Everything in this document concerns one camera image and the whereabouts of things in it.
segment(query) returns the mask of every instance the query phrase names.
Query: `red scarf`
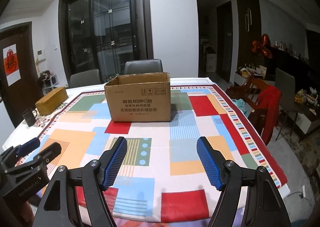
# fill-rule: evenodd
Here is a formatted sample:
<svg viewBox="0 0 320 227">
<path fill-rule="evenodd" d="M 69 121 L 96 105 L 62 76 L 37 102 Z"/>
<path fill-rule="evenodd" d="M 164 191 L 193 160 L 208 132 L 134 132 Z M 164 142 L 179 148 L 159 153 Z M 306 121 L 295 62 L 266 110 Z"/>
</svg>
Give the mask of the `red scarf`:
<svg viewBox="0 0 320 227">
<path fill-rule="evenodd" d="M 258 108 L 267 108 L 266 124 L 262 132 L 262 140 L 267 145 L 271 140 L 273 128 L 278 123 L 279 102 L 281 91 L 269 85 L 258 96 Z"/>
</svg>

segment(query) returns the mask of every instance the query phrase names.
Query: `glass panel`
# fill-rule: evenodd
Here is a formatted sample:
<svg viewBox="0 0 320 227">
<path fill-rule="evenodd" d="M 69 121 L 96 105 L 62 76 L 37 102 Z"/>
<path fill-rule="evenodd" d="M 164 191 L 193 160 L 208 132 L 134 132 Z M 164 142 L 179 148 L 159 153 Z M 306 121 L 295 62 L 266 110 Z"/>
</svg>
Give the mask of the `glass panel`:
<svg viewBox="0 0 320 227">
<path fill-rule="evenodd" d="M 69 33 L 73 73 L 95 69 L 90 42 L 89 0 L 69 4 Z"/>
<path fill-rule="evenodd" d="M 123 74 L 134 60 L 130 0 L 92 0 L 93 26 L 103 80 Z"/>
</svg>

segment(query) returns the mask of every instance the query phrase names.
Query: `cardboard box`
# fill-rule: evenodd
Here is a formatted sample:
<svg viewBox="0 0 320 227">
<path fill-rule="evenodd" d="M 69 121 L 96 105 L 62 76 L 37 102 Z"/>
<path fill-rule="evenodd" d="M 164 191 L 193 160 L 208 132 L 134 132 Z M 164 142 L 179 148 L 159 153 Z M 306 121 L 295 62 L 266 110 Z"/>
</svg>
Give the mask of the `cardboard box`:
<svg viewBox="0 0 320 227">
<path fill-rule="evenodd" d="M 104 89 L 115 122 L 171 120 L 170 78 L 166 72 L 117 76 Z"/>
</svg>

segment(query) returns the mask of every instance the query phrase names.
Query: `teal cloth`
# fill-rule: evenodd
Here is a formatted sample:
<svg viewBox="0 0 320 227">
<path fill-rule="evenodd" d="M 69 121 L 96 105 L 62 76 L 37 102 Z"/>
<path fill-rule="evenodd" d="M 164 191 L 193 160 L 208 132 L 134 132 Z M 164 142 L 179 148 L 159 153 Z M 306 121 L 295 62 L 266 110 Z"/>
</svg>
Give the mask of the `teal cloth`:
<svg viewBox="0 0 320 227">
<path fill-rule="evenodd" d="M 243 113 L 246 117 L 249 116 L 250 112 L 248 112 L 248 111 L 245 110 L 245 108 L 244 108 L 245 102 L 244 102 L 243 99 L 233 99 L 232 101 L 236 104 L 236 106 L 239 108 L 239 110 L 241 110 L 242 113 Z"/>
</svg>

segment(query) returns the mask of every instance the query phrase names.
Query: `textured blue pad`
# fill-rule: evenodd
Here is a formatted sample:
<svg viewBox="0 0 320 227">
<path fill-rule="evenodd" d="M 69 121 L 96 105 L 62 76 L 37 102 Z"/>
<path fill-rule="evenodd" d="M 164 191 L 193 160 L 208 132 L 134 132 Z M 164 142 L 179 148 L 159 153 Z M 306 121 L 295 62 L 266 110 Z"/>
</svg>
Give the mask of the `textured blue pad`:
<svg viewBox="0 0 320 227">
<path fill-rule="evenodd" d="M 204 167 L 204 171 L 207 174 L 207 177 L 210 181 L 210 184 L 215 186 L 217 190 L 221 191 L 223 183 L 220 177 L 220 169 L 215 163 L 213 157 L 209 153 L 207 147 L 205 146 L 201 138 L 197 140 L 196 147 L 197 153 Z"/>
<path fill-rule="evenodd" d="M 119 172 L 119 169 L 121 167 L 121 164 L 124 160 L 124 157 L 127 154 L 127 148 L 128 148 L 127 140 L 123 138 L 120 145 L 114 152 L 110 160 L 110 163 L 106 167 L 105 177 L 102 182 L 102 185 L 106 189 L 114 184 L 117 174 Z"/>
<path fill-rule="evenodd" d="M 38 138 L 34 138 L 29 140 L 27 143 L 21 145 L 17 149 L 17 155 L 19 158 L 25 157 L 27 154 L 35 150 L 40 146 L 40 140 Z"/>
</svg>

